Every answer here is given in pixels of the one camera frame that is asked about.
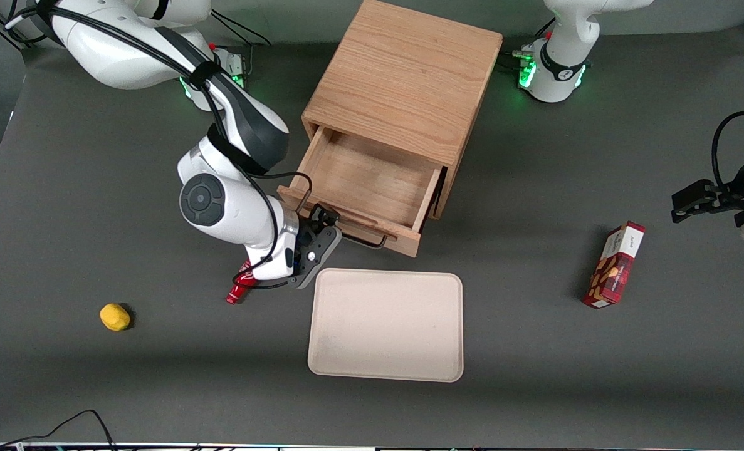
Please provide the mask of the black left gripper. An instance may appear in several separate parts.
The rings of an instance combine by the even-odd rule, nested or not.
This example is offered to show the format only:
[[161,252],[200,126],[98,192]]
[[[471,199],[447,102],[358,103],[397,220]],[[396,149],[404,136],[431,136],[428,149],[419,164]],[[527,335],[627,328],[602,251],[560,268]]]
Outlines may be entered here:
[[[724,182],[721,178],[716,150],[713,150],[711,167],[720,192],[721,204],[744,212],[744,165],[738,169],[733,180]],[[701,179],[675,192],[671,197],[671,202],[673,206],[671,220],[679,224],[692,216],[713,213],[718,207],[718,192],[715,191],[713,182]]]

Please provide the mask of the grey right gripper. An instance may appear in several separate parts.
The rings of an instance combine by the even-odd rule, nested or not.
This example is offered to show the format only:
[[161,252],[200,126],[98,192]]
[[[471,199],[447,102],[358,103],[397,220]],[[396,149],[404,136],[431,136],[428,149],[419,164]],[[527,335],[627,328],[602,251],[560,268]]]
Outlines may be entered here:
[[289,286],[303,289],[314,280],[342,239],[342,232],[337,227],[339,220],[340,214],[322,205],[313,206],[310,220],[300,220],[293,248],[293,273],[288,279]]

